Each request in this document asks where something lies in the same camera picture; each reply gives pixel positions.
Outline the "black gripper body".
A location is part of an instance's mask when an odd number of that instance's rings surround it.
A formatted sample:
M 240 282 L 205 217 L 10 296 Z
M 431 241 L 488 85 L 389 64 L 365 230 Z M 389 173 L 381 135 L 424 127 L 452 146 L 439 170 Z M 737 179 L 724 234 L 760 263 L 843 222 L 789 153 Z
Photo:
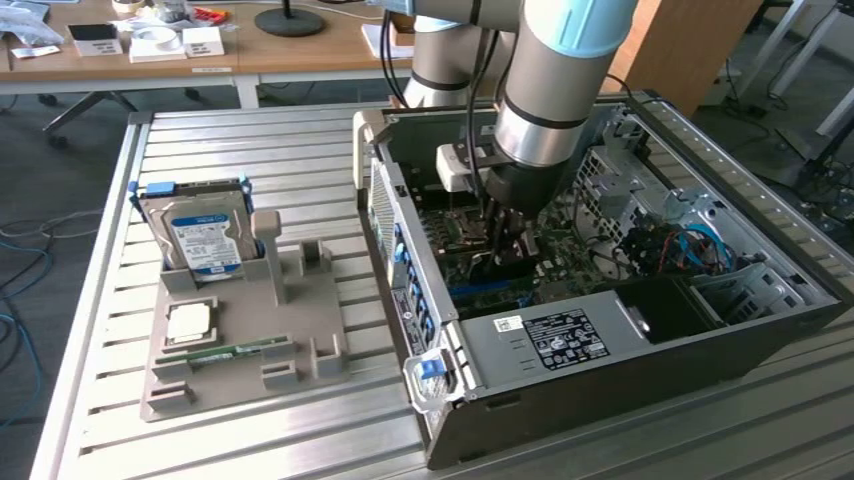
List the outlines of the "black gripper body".
M 511 162 L 491 169 L 485 191 L 500 206 L 521 214 L 537 214 L 551 202 L 560 180 L 560 164 L 531 167 Z

